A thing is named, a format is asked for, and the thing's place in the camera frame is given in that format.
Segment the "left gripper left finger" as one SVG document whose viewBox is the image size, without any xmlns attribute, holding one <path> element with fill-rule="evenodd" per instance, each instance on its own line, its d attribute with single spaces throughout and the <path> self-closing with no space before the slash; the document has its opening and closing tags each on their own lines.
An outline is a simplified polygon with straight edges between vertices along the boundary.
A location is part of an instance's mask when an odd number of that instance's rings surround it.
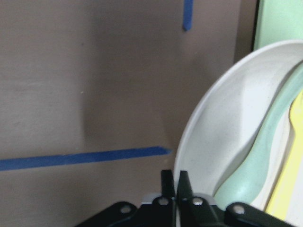
<svg viewBox="0 0 303 227">
<path fill-rule="evenodd" d="M 174 179 L 171 170 L 161 171 L 161 199 L 160 208 L 164 227 L 176 226 L 176 195 Z"/>
</svg>

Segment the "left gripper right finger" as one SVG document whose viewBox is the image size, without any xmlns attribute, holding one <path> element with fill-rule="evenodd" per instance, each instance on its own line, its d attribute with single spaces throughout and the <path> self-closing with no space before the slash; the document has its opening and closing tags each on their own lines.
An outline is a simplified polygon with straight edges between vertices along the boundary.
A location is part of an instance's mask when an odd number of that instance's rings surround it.
<svg viewBox="0 0 303 227">
<path fill-rule="evenodd" d="M 193 193 L 187 171 L 181 171 L 177 189 L 179 223 L 181 227 L 224 227 L 224 211 L 214 198 Z"/>
</svg>

